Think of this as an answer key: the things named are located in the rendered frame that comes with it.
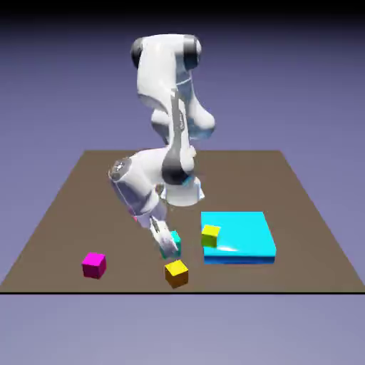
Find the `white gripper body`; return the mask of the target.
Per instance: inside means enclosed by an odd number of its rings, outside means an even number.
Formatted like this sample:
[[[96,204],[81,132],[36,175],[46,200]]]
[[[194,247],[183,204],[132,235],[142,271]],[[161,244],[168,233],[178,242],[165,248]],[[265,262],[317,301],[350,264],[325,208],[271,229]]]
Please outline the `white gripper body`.
[[[175,244],[164,220],[158,220],[154,216],[150,216],[150,231],[165,256],[174,256],[178,252],[178,246]]]

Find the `small teal cube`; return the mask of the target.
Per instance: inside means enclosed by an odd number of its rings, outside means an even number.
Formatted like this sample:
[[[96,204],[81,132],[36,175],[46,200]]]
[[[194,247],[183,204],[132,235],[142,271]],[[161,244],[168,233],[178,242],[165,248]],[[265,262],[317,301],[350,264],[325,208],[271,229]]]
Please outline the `small teal cube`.
[[[164,253],[164,251],[162,249],[160,249],[160,255],[163,259],[180,257],[180,255],[181,255],[181,239],[180,239],[180,236],[175,230],[171,231],[170,233],[172,235],[173,241],[176,244],[178,250],[177,250],[177,252],[171,254],[170,256],[167,256]]]

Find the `small orange cube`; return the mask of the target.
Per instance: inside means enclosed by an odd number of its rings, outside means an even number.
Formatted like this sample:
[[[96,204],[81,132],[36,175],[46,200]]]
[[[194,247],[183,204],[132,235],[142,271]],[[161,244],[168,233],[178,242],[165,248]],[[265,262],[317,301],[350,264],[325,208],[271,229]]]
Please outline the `small orange cube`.
[[[181,287],[188,283],[189,270],[181,259],[165,265],[165,279],[173,288]]]

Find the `small yellow-green cube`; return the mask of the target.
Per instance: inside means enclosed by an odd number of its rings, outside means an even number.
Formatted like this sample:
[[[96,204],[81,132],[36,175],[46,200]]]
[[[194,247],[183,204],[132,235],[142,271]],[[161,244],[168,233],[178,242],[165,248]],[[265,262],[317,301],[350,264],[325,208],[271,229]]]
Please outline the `small yellow-green cube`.
[[[220,227],[215,225],[204,225],[201,232],[201,245],[203,247],[217,247]]]

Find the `small magenta cube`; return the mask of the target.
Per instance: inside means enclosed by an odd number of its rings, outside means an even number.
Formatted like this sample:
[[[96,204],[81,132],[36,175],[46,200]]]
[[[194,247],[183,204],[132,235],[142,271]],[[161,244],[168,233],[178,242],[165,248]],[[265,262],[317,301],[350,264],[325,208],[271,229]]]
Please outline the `small magenta cube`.
[[[81,265],[84,277],[100,279],[106,271],[106,256],[97,252],[89,252]]]

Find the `large cyan box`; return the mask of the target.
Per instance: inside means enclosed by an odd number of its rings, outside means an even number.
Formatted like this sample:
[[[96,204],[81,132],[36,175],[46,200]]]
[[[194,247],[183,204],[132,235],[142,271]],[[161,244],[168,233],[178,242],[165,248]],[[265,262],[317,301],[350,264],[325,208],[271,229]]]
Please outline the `large cyan box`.
[[[204,247],[205,264],[271,264],[277,248],[264,213],[202,212],[201,226],[220,228],[216,247]]]

